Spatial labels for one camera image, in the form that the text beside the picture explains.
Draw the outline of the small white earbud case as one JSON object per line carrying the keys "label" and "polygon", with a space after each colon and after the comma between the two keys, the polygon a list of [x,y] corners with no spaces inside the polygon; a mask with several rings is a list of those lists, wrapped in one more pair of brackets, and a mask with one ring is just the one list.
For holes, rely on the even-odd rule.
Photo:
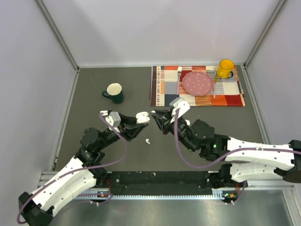
{"label": "small white earbud case", "polygon": [[136,114],[136,123],[137,124],[144,124],[149,123],[150,117],[148,112],[139,112]]}

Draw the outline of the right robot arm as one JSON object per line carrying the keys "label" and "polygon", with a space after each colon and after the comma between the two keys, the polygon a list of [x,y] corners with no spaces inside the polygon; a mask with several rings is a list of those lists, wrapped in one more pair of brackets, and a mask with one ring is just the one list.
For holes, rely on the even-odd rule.
{"label": "right robot arm", "polygon": [[[212,188],[242,184],[255,179],[282,179],[301,182],[301,142],[291,140],[284,145],[268,145],[239,140],[215,133],[206,122],[196,120],[189,124],[176,108],[153,110],[151,116],[162,133],[172,133],[176,150],[184,163],[195,169],[207,169],[224,161],[216,173],[209,173],[207,182]],[[210,163],[194,165],[187,161],[180,149],[183,144],[190,152]]]}

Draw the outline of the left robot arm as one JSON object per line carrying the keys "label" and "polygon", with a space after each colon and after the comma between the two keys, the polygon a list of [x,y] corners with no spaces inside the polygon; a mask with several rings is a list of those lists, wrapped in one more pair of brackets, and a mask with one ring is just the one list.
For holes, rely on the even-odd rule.
{"label": "left robot arm", "polygon": [[101,164],[102,150],[118,140],[127,145],[150,121],[148,112],[130,117],[107,110],[100,111],[99,117],[108,127],[105,131],[86,129],[80,149],[63,169],[40,188],[19,196],[18,224],[48,226],[59,211],[78,195],[94,186],[103,186],[107,172]]}

